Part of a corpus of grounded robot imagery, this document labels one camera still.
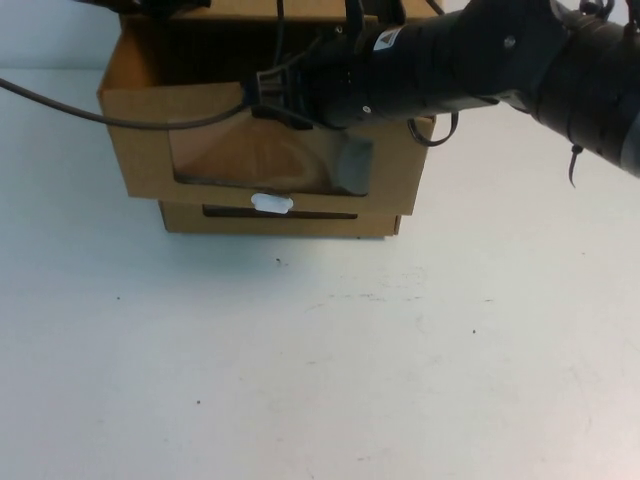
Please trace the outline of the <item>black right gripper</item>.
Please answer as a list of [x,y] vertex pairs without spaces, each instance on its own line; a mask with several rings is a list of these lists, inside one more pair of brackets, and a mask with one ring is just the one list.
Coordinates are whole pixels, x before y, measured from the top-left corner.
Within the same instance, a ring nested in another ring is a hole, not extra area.
[[[297,106],[303,117],[330,129],[347,129],[374,122],[369,66],[376,28],[355,33],[327,31],[297,64]],[[349,137],[338,148],[333,185],[348,194],[367,194],[374,144]]]

